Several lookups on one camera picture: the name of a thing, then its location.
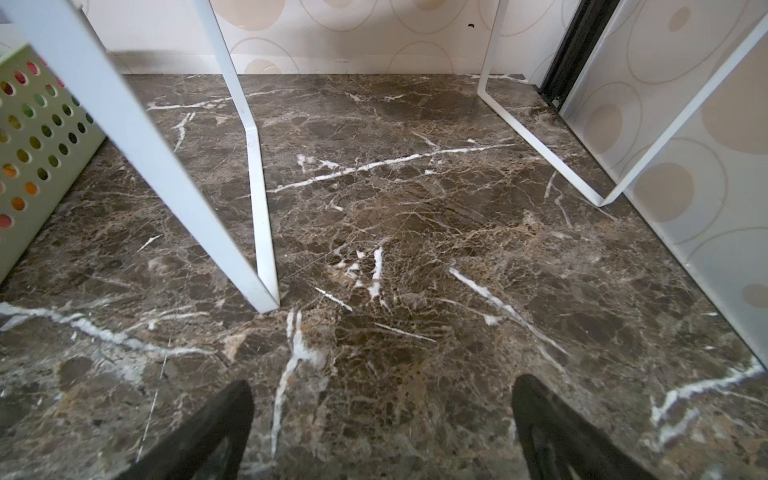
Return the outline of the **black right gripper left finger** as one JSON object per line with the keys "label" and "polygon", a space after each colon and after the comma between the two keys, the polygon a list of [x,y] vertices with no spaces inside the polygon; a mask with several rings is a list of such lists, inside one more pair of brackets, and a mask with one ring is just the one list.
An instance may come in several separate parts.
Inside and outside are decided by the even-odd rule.
{"label": "black right gripper left finger", "polygon": [[254,416],[250,385],[231,382],[120,479],[235,479]]}

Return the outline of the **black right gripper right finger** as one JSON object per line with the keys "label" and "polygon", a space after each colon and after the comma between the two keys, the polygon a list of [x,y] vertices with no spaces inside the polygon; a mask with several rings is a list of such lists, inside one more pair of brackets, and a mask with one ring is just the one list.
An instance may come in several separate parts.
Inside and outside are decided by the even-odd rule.
{"label": "black right gripper right finger", "polygon": [[512,408],[532,479],[652,479],[532,374],[516,378]]}

